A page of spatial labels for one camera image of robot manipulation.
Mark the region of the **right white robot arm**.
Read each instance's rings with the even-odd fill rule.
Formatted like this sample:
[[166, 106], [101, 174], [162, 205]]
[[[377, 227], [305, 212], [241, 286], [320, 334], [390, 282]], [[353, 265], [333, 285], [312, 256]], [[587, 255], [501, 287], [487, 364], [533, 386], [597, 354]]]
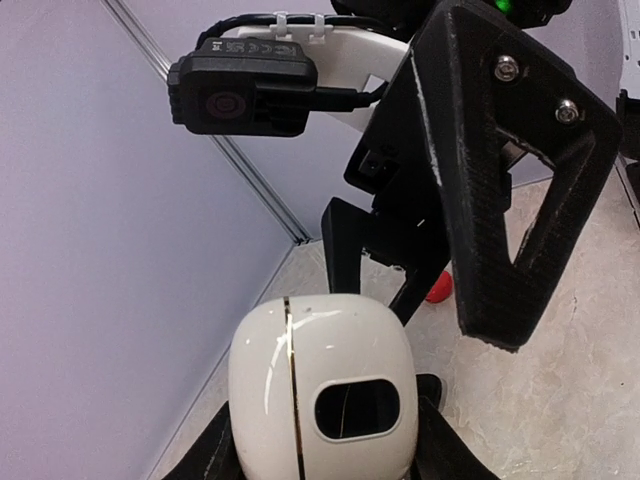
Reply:
[[345, 172], [369, 210], [322, 217], [329, 289], [358, 293], [363, 253], [401, 267], [402, 322], [445, 268], [466, 336], [514, 352], [541, 319], [622, 137], [572, 67], [484, 1], [437, 3]]

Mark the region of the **white earbud charging case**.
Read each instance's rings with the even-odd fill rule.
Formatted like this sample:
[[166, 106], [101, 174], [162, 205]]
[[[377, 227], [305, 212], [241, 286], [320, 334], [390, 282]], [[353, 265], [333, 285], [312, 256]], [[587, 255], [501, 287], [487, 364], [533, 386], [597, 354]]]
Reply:
[[285, 296], [239, 323], [231, 428], [248, 479], [401, 479], [418, 436], [417, 381], [397, 316], [356, 294]]

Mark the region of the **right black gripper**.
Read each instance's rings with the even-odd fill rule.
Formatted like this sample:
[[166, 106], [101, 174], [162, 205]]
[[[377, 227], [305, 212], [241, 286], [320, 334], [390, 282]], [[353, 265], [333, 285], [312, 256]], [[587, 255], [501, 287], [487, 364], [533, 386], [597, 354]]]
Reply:
[[407, 324], [452, 262], [461, 333], [507, 352], [544, 323], [622, 136], [575, 69], [482, 1], [442, 1], [394, 71], [345, 172], [366, 212], [321, 219], [329, 291], [367, 252], [405, 281]]

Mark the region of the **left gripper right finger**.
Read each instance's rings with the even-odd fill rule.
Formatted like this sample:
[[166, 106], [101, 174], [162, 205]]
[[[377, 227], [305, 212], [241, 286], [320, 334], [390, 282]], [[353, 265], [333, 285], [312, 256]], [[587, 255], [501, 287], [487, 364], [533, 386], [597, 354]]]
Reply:
[[439, 412], [443, 383], [433, 374], [417, 374], [418, 441], [410, 479], [481, 480], [493, 473], [471, 452]]

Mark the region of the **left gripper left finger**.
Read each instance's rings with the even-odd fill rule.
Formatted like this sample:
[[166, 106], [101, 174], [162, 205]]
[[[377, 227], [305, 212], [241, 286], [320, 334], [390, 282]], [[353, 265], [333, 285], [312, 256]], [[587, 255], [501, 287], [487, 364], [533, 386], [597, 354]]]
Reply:
[[162, 480], [237, 480], [240, 463], [225, 402], [183, 458]]

